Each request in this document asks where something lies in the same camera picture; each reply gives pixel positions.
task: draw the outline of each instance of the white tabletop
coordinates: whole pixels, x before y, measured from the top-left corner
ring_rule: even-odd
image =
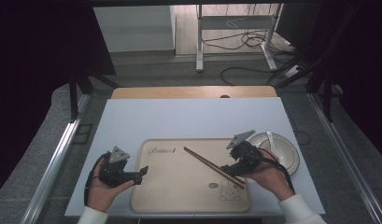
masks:
[[[232,138],[234,134],[250,130],[256,133],[269,130],[286,137],[295,145],[300,155],[300,166],[291,176],[295,191],[304,196],[313,211],[325,214],[281,99],[265,97],[108,100],[65,215],[77,217],[82,214],[83,190],[89,171],[95,161],[114,146],[131,155],[125,171],[132,172],[136,170],[138,151],[148,139]],[[282,215],[275,195],[252,180],[248,182],[252,199],[250,209],[245,213],[138,213],[130,204],[130,189],[116,198],[108,213],[117,217]]]

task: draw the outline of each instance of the wall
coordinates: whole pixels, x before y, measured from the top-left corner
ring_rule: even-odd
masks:
[[[172,13],[161,7],[96,7],[109,52],[174,49]]]

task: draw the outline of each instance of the wooden board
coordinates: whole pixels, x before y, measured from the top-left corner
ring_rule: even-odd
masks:
[[[230,139],[149,139],[141,147],[138,168],[149,166],[134,186],[132,207],[138,212],[245,212],[248,184],[240,189],[194,158],[184,147],[217,166],[233,164]]]
[[[271,86],[192,86],[116,88],[111,99],[185,99],[185,98],[277,97]]]

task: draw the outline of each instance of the metal frame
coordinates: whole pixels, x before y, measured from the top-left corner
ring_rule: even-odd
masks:
[[[309,100],[311,101],[313,107],[315,108],[318,117],[324,126],[327,134],[330,136],[337,152],[339,158],[347,169],[348,175],[353,181],[354,186],[358,190],[361,195],[363,202],[365,203],[366,208],[368,209],[372,219],[376,224],[382,224],[382,208],[381,205],[376,198],[373,190],[366,182],[364,177],[362,176],[359,168],[357,167],[356,162],[353,161],[350,153],[347,150],[347,147],[343,140],[341,139],[339,133],[336,131],[335,126],[332,122],[330,122],[324,112],[322,111],[322,104],[319,101],[317,93],[309,93]]]
[[[36,223],[43,205],[48,198],[54,180],[60,171],[62,162],[65,158],[67,150],[69,149],[71,140],[74,137],[80,120],[83,117],[83,111],[89,101],[89,98],[90,95],[82,95],[80,98],[78,103],[78,117],[73,122],[69,122],[67,124],[62,139],[60,140],[59,145],[56,147],[56,150],[51,157],[48,168],[46,169],[38,187],[36,188],[33,199],[30,201],[27,209],[25,210],[24,216],[21,219],[21,223]]]
[[[270,51],[270,43],[272,41],[273,32],[275,31],[278,14],[280,13],[282,4],[278,4],[277,10],[273,15],[256,15],[256,16],[203,16],[202,7],[198,5],[197,14],[197,51],[196,51],[196,71],[203,72],[203,30],[244,30],[244,29],[267,29],[265,41],[262,42],[261,48],[263,55],[269,65],[270,70],[277,69],[275,60]],[[228,21],[236,21],[236,27],[227,25]]]

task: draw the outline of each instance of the white sleeve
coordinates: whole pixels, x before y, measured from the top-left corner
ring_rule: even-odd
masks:
[[[300,194],[278,202],[278,205],[284,213],[287,224],[326,224],[319,214],[307,206]]]
[[[78,224],[104,224],[108,219],[108,214],[85,206]]]

